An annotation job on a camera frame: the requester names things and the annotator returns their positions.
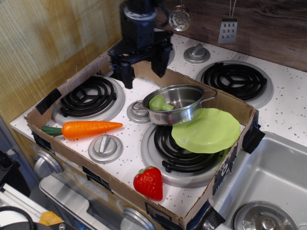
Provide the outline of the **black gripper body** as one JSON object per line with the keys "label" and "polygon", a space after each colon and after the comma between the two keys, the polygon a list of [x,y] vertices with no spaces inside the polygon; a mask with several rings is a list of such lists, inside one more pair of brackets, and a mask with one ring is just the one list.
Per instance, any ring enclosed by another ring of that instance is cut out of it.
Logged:
{"label": "black gripper body", "polygon": [[154,41],[154,20],[156,13],[133,14],[121,13],[122,39],[131,42],[137,47],[150,45]]}

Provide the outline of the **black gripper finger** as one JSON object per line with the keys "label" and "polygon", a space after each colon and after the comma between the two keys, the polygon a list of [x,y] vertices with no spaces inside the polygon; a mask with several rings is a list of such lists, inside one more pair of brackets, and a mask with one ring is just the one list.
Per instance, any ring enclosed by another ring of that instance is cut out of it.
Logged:
{"label": "black gripper finger", "polygon": [[151,59],[152,71],[158,77],[163,77],[165,75],[171,50],[171,47],[158,48]]}
{"label": "black gripper finger", "polygon": [[120,70],[121,81],[124,83],[125,88],[132,89],[133,88],[132,82],[135,78],[134,68],[131,66],[130,63],[121,62],[119,70]]}

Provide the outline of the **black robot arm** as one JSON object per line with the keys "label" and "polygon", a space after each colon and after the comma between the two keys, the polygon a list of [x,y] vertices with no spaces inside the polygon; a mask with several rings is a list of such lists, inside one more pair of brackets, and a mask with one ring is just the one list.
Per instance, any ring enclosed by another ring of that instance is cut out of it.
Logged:
{"label": "black robot arm", "polygon": [[120,5],[122,39],[111,47],[108,54],[114,72],[112,77],[123,82],[127,89],[132,89],[135,78],[134,63],[148,60],[158,77],[165,74],[173,33],[160,30],[168,24],[168,20],[156,24],[158,8],[169,18],[161,0],[126,0]]}

